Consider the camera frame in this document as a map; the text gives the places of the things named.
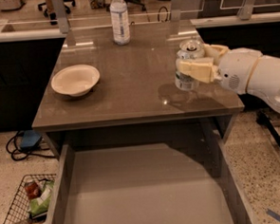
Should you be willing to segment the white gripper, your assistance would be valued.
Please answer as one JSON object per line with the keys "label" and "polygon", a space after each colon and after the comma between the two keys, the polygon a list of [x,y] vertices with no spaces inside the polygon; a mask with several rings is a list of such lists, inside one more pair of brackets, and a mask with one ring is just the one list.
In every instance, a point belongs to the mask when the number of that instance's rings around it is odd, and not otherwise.
{"label": "white gripper", "polygon": [[245,47],[230,50],[225,45],[213,44],[204,44],[203,48],[206,58],[178,58],[177,70],[205,84],[218,80],[220,74],[221,86],[238,95],[263,94],[253,77],[263,56],[261,51]]}

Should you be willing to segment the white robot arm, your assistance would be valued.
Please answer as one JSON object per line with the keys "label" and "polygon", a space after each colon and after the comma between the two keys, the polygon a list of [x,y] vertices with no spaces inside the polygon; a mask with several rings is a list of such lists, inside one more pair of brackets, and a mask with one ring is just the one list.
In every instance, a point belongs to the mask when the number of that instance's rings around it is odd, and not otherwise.
{"label": "white robot arm", "polygon": [[177,70],[205,84],[260,98],[280,114],[280,58],[246,47],[204,45],[204,57],[176,61]]}

